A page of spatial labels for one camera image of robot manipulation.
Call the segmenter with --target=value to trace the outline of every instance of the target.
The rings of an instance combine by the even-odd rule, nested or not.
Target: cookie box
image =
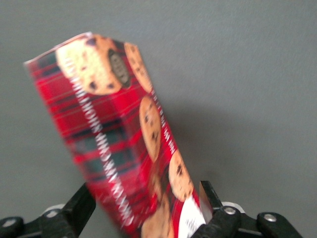
[[[91,194],[119,229],[187,238],[205,222],[137,46],[89,32],[25,67]]]

